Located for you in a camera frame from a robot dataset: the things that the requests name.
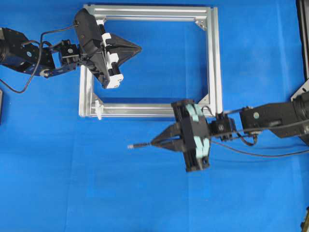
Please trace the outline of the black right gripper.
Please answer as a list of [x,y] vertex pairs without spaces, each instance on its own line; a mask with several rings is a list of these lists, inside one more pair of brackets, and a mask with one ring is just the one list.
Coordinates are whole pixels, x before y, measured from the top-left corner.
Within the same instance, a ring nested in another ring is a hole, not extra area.
[[[171,104],[174,123],[164,129],[152,141],[159,148],[183,152],[185,170],[201,171],[209,167],[210,132],[202,108],[193,100],[182,100]],[[169,140],[180,136],[181,140]]]

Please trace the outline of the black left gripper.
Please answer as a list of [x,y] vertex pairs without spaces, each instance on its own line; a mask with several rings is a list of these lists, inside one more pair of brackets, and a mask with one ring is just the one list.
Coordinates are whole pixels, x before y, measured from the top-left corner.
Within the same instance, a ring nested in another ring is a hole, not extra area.
[[118,88],[124,78],[119,67],[140,53],[142,47],[112,33],[101,34],[95,17],[84,8],[75,15],[74,23],[82,51],[81,63],[104,89]]

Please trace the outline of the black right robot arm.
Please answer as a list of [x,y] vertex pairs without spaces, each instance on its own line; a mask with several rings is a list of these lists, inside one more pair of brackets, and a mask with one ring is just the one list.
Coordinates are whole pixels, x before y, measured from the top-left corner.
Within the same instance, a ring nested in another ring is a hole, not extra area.
[[[211,138],[221,141],[232,139],[237,131],[234,119],[227,113],[215,115],[208,123],[203,109],[193,100],[177,101],[171,104],[175,123],[156,136],[150,144],[171,151],[182,152],[187,172],[205,170],[209,166]],[[244,133],[257,143],[258,133],[270,130],[279,138],[299,136],[309,141],[309,94],[304,92],[290,102],[269,103],[239,111]]]

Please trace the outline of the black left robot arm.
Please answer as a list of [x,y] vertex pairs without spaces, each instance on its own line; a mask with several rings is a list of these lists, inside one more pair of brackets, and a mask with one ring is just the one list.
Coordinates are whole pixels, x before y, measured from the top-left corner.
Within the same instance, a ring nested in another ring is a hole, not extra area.
[[74,17],[79,44],[62,40],[52,45],[44,39],[29,40],[23,33],[0,29],[0,64],[19,73],[50,78],[85,66],[102,87],[117,88],[123,80],[119,67],[141,52],[142,48],[115,34],[107,33],[103,24],[86,9]]

